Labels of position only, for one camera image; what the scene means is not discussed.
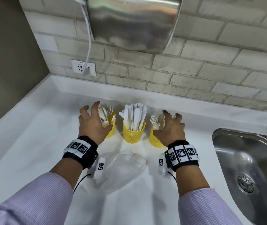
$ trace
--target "wristband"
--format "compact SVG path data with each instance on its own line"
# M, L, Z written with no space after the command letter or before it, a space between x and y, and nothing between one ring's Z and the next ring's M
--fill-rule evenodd
M185 140L176 140L165 151L167 167L176 171L181 166L199 166L199 156L193 145Z
M83 169L90 169L98 157L98 145L88 136L80 136L72 140L63 151L63 158L71 158L79 162Z

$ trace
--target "yellow cup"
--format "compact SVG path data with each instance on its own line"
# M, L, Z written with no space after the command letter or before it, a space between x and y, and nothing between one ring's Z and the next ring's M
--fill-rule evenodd
M109 123L111 123L111 121L112 121L112 119L113 119L113 117L115 116L115 120L112 122L112 124L113 124L113 128L112 128L112 130L109 132L109 134L106 136L106 138L110 138L111 136L113 136L114 135L114 133L115 133L115 124L116 124L116 114L113 112L109 117L107 117L107 119L108 119L108 121L109 121Z
M154 130L154 126L152 126L152 128L151 128L151 132L150 132L150 136L149 136L149 142L154 147L157 147L157 148L163 147L164 145L160 142L160 140L153 135L153 130Z
M131 143L131 144L134 144L134 143L137 143L141 136L142 136L142 133L144 131L144 128L145 128L145 125L146 125L146 122L144 121L143 122L143 126L142 126L142 129L140 131L130 131L129 129L127 129L124 125L123 125L123 138L126 142L128 143Z

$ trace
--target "sleeve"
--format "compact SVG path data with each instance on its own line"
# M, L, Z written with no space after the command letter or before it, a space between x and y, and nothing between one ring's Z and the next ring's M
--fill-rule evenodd
M214 189L186 193L178 201L181 225L242 225Z
M0 204L0 225L63 225L72 196L63 177L45 173Z

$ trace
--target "stainless steel sink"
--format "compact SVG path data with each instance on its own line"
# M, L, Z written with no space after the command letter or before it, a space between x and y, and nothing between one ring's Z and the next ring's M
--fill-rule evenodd
M217 129L213 143L236 205L252 223L267 225L267 136Z

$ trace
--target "sink drain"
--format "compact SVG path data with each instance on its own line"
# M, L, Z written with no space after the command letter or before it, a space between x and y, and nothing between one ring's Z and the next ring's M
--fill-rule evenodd
M242 172L235 173L235 181L239 189L246 195L251 196L257 193L257 188L252 180L248 175Z
M245 176L242 176L242 175L238 176L237 177L237 184L246 193L253 193L253 191L254 191L254 187L253 187L252 182L248 178L246 178Z

